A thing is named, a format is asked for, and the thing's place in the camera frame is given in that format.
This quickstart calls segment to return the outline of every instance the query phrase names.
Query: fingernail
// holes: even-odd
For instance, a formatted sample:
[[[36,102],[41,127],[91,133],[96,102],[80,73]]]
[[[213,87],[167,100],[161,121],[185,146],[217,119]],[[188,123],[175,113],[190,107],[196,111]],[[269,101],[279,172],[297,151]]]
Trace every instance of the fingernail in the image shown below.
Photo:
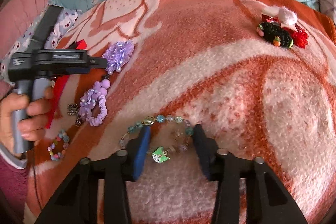
[[[25,132],[27,130],[27,128],[20,123],[17,124],[17,129],[19,129],[21,132]]]

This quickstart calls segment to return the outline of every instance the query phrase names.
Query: purple hair tie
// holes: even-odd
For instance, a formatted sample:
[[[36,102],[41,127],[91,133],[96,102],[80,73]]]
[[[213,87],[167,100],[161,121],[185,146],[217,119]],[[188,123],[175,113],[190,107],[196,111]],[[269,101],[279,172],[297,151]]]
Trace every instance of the purple hair tie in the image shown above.
[[[132,41],[118,41],[109,47],[102,55],[103,58],[107,59],[105,70],[108,74],[112,75],[114,71],[121,72],[121,67],[129,61],[133,51],[134,45]]]
[[[110,87],[111,83],[109,80],[104,79],[99,82],[96,81],[91,89],[84,93],[84,96],[80,99],[80,109],[79,114],[81,117],[90,123],[91,126],[97,127],[100,125],[107,115],[107,108],[105,105],[107,89]],[[96,118],[92,117],[92,109],[96,106],[100,108],[100,113]]]

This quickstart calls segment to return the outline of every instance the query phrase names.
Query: pastel beaded bracelet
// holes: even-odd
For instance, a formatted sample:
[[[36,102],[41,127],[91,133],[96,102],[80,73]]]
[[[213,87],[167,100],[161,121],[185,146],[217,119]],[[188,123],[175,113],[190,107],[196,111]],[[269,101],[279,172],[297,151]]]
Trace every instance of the pastel beaded bracelet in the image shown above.
[[[53,149],[55,149],[55,146],[58,144],[58,142],[60,142],[61,140],[64,141],[63,143],[63,150],[62,152],[58,152],[57,154],[54,154]],[[67,135],[67,133],[65,132],[65,130],[61,130],[57,137],[53,140],[52,144],[50,146],[48,146],[48,151],[50,154],[50,157],[52,160],[60,160],[61,158],[63,158],[66,154],[66,150],[69,147],[69,142],[70,142],[70,138]]]
[[[181,116],[173,116],[173,115],[167,115],[166,117],[164,115],[157,115],[156,117],[153,116],[147,116],[142,122],[136,122],[133,126],[130,126],[128,128],[128,131],[126,134],[124,134],[120,141],[119,145],[122,149],[125,149],[127,142],[129,140],[129,137],[132,133],[135,133],[137,130],[140,130],[143,125],[152,126],[154,122],[158,123],[164,123],[167,122],[175,122],[177,124],[183,124],[184,125],[184,131],[185,133],[182,133],[180,130],[175,130],[173,132],[173,137],[175,140],[175,144],[169,146],[167,149],[160,146],[155,149],[149,149],[147,153],[152,154],[152,158],[157,163],[162,163],[166,160],[169,160],[169,155],[172,153],[181,153],[188,149],[189,145],[191,144],[191,136],[193,135],[194,131],[191,127],[190,121],[183,119]]]

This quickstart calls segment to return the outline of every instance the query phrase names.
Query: purple flower hair clip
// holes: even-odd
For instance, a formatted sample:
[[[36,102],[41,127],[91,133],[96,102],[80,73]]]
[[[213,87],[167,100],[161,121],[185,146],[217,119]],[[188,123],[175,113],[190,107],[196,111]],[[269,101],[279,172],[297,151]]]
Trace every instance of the purple flower hair clip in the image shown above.
[[[103,58],[107,59],[106,71],[112,75],[114,71],[121,72],[121,67],[126,64],[134,51],[132,41],[118,41],[109,47],[104,54]]]

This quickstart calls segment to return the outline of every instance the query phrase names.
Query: finger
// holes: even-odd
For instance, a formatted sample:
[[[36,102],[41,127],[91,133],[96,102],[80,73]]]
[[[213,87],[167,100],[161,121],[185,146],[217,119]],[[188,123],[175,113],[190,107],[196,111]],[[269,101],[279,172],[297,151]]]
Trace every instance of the finger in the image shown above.
[[[54,97],[53,88],[51,87],[46,88],[46,90],[44,91],[44,98],[51,100],[53,97]]]
[[[8,95],[0,103],[0,116],[10,117],[15,110],[25,109],[29,105],[29,98],[25,94],[17,94],[15,92]]]
[[[36,116],[40,114],[45,114],[50,111],[51,102],[45,98],[31,102],[27,107],[27,114],[29,116]]]
[[[31,132],[24,133],[22,134],[22,137],[27,141],[35,142],[38,140],[42,140],[44,135],[45,135],[45,129],[40,128]]]
[[[17,128],[22,132],[22,135],[24,133],[28,133],[40,128],[44,128],[48,122],[48,116],[47,115],[37,115],[34,117],[31,117],[29,119],[25,119],[20,121],[17,124]]]

